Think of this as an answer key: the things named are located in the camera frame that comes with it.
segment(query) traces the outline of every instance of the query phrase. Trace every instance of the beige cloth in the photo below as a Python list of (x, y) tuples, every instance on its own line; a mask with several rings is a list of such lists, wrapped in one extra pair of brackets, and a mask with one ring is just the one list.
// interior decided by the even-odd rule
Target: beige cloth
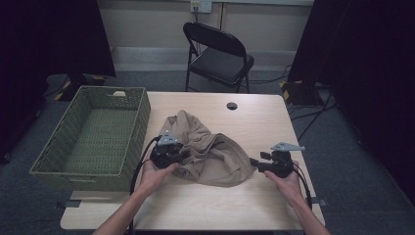
[(185, 111), (168, 117), (161, 134), (166, 130), (183, 144), (181, 153), (190, 152), (190, 157), (173, 172), (177, 177), (206, 185), (231, 187), (242, 183), (255, 171), (240, 145), (223, 134), (210, 133), (197, 117)]

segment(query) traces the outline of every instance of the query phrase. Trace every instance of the white wall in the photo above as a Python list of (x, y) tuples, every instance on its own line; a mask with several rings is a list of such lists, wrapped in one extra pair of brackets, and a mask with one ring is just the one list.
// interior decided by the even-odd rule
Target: white wall
[[(190, 3), (182, 1), (98, 1), (111, 47), (187, 48), (182, 26), (193, 21)], [(221, 3), (199, 22), (218, 26)], [(311, 6), (226, 3), (223, 29), (248, 51), (296, 51)]]

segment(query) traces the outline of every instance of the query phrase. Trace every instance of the hand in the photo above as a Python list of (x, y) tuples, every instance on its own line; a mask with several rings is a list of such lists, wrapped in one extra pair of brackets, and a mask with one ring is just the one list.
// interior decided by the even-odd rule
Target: hand
[[(299, 170), (298, 165), (299, 162), (294, 161), (294, 168), (296, 170)], [(284, 195), (291, 207), (293, 206), (295, 200), (303, 199), (300, 189), (300, 179), (295, 172), (291, 172), (291, 174), (286, 178), (280, 178), (269, 170), (266, 170), (264, 174), (267, 178), (275, 182), (277, 188)]]
[(135, 191), (143, 190), (146, 196), (150, 196), (161, 185), (164, 178), (179, 167), (179, 164), (171, 164), (167, 168), (158, 169), (154, 166), (151, 160), (148, 160), (143, 165), (143, 174), (141, 181)]

